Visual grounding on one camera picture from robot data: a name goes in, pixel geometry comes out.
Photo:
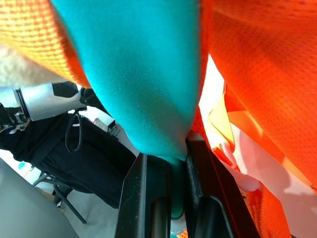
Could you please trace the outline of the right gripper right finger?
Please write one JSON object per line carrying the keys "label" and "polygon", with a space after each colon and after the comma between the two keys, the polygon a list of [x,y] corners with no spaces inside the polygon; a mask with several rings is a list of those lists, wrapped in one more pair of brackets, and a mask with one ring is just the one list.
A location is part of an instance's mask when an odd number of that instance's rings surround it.
{"label": "right gripper right finger", "polygon": [[232,174],[202,141],[186,141],[185,218],[191,238],[258,238]]}

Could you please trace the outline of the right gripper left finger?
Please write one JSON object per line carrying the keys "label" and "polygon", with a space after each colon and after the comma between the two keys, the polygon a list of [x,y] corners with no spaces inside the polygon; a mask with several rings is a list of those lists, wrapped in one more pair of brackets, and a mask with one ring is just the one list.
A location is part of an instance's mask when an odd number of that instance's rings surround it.
{"label": "right gripper left finger", "polygon": [[117,238],[168,238],[171,222],[169,163],[139,154],[123,184]]}

